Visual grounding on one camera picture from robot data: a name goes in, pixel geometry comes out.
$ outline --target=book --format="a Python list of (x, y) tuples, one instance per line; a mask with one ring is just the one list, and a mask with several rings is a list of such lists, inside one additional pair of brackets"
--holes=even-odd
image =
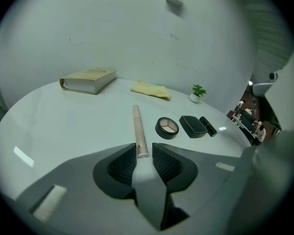
[(60, 78), (60, 86), (67, 91), (98, 94), (115, 79), (115, 70), (83, 70)]

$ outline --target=yellow cloth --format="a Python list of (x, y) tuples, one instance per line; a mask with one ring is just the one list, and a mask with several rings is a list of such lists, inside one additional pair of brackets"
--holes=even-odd
[(131, 89), (131, 91), (145, 95), (161, 97), (164, 99), (171, 98), (171, 94), (167, 91), (166, 87), (147, 84), (142, 81), (137, 81), (136, 85)]

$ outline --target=black case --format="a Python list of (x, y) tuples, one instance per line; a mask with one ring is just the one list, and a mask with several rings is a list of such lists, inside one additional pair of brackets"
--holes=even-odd
[(196, 117), (182, 116), (179, 121), (191, 139), (201, 138), (207, 133), (205, 126)]
[[(161, 128), (161, 125), (160, 125), (160, 121), (161, 121), (162, 119), (168, 119), (168, 120), (170, 120), (171, 122), (173, 122), (173, 123), (176, 125), (176, 127), (177, 127), (177, 131), (176, 131), (176, 132), (167, 132), (166, 130), (163, 130), (163, 129)], [(178, 134), (179, 128), (178, 128), (177, 123), (176, 123), (175, 121), (173, 121), (171, 118), (168, 118), (168, 117), (161, 117), (161, 118), (158, 119), (158, 121), (157, 121), (157, 123), (156, 123), (155, 130), (156, 130), (156, 133), (157, 133), (160, 137), (162, 137), (163, 139), (173, 139), (173, 138), (176, 136), (176, 134)]]
[(211, 123), (205, 117), (201, 117), (199, 119), (199, 121), (202, 122), (202, 124), (205, 126), (205, 128), (207, 129), (208, 134), (211, 137), (214, 137), (217, 134), (216, 129), (211, 125)]

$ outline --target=white table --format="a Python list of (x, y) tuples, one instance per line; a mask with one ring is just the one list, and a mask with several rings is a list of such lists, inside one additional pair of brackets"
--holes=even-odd
[(232, 121), (235, 124), (239, 125), (241, 128), (246, 129), (253, 136), (253, 138), (256, 138), (256, 136), (250, 130), (248, 130), (248, 128), (245, 125), (243, 125), (242, 122), (236, 116), (233, 116)]
[[(98, 95), (64, 91), (58, 82), (32, 91), (0, 122), (0, 191), (16, 199), (29, 185), (69, 159), (135, 142), (132, 108), (140, 107), (148, 150), (162, 142), (189, 150), (240, 157), (250, 146), (235, 124), (213, 107), (192, 103), (173, 90), (171, 101), (131, 92), (136, 81), (117, 79)], [(205, 116), (218, 134), (199, 139), (187, 136), (182, 115)], [(179, 133), (165, 140), (155, 132), (160, 117), (172, 118)], [(20, 149), (33, 161), (24, 163)]]

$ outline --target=beige tube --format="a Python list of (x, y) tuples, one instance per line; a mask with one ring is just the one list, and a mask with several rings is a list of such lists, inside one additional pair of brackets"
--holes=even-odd
[(133, 106), (133, 117), (134, 117), (134, 128), (136, 137), (136, 154), (140, 158), (148, 158), (149, 153), (147, 150), (145, 134), (143, 129), (143, 123), (141, 118), (141, 113), (139, 111), (138, 105)]

